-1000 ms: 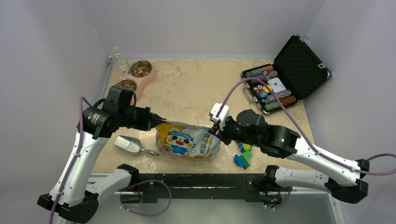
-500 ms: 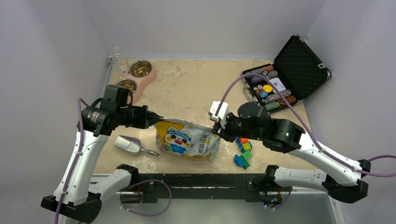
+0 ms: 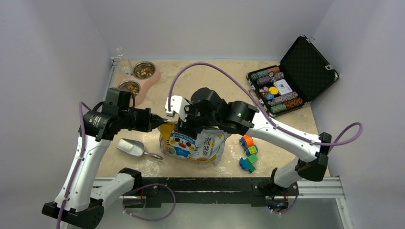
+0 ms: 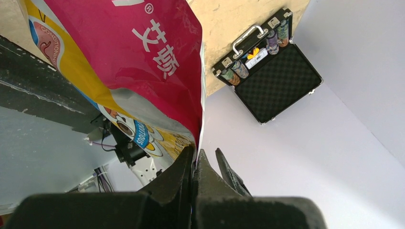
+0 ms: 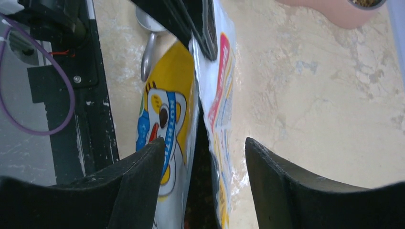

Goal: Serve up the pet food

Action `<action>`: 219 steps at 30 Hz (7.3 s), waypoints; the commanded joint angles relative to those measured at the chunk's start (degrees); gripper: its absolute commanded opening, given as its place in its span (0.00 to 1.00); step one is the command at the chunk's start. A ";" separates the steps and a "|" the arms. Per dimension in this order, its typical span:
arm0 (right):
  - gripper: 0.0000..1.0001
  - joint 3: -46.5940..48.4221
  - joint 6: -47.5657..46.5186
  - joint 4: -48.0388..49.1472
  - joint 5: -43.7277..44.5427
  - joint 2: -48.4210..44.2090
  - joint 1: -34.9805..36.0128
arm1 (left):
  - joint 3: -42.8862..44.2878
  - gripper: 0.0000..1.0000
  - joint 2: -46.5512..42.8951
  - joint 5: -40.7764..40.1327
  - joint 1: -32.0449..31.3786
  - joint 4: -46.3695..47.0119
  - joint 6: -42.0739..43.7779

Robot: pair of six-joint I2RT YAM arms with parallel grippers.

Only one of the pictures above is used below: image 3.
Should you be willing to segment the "metal food scoop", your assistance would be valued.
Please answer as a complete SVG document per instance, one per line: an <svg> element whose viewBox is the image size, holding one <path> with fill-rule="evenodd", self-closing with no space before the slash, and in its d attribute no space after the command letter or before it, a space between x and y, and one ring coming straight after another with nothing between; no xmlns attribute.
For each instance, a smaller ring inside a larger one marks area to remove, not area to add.
<svg viewBox="0 0 405 229"><path fill-rule="evenodd" d="M148 153L145 145L141 141L122 138L118 142L116 148L127 156L138 158L149 156L154 159L163 160L163 157L154 153Z"/></svg>

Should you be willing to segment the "cat food bag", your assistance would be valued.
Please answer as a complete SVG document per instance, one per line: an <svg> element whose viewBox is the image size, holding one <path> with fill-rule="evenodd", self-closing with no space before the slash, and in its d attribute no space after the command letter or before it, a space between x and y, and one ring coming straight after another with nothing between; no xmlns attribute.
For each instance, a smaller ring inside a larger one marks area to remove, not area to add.
<svg viewBox="0 0 405 229"><path fill-rule="evenodd" d="M166 122L158 127L164 154L198 164L219 163L230 134L220 129L204 129L196 137L190 137L175 131L175 125L176 122Z"/></svg>

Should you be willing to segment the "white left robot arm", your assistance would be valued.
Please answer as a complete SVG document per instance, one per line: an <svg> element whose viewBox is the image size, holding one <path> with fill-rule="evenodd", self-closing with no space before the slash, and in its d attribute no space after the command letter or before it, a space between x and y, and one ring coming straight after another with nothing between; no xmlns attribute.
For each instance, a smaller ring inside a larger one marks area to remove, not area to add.
<svg viewBox="0 0 405 229"><path fill-rule="evenodd" d="M80 111L76 153L67 178L54 201L45 203L42 213L56 219L56 227L94 229L105 210L125 193L137 195L143 189L139 171L124 168L98 190L93 189L100 163L115 135L121 130L148 133L165 119L149 108L130 105L132 92L110 88L94 109Z"/></svg>

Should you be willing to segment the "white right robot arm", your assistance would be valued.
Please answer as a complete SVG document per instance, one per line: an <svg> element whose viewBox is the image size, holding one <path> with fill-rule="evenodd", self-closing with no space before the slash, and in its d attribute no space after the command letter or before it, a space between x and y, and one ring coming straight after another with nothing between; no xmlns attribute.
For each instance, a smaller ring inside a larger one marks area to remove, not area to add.
<svg viewBox="0 0 405 229"><path fill-rule="evenodd" d="M165 104L168 116L179 116L177 130L196 136L203 129L217 127L228 134L247 135L278 146L295 158L275 168L268 188L280 194L293 183L306 179L322 181L328 165L327 147L331 135L313 135L273 121L255 106L243 101L226 102L214 90L201 88L190 100L169 96Z"/></svg>

